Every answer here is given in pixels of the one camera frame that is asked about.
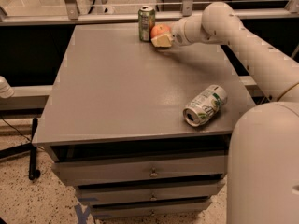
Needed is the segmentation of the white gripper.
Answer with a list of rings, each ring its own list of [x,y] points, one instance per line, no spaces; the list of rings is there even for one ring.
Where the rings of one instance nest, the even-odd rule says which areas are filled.
[[[178,21],[173,22],[170,25],[171,34],[163,33],[161,35],[157,35],[151,39],[151,43],[156,48],[170,48],[172,46],[172,38],[173,41],[180,46],[189,46],[191,42],[188,40],[185,33],[185,25],[187,20],[180,19]]]

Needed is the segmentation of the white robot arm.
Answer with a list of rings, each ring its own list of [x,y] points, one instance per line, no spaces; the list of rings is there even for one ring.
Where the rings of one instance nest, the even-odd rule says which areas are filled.
[[[228,46],[268,103],[235,125],[228,155],[227,224],[299,224],[299,63],[245,28],[223,2],[150,32],[156,47]]]

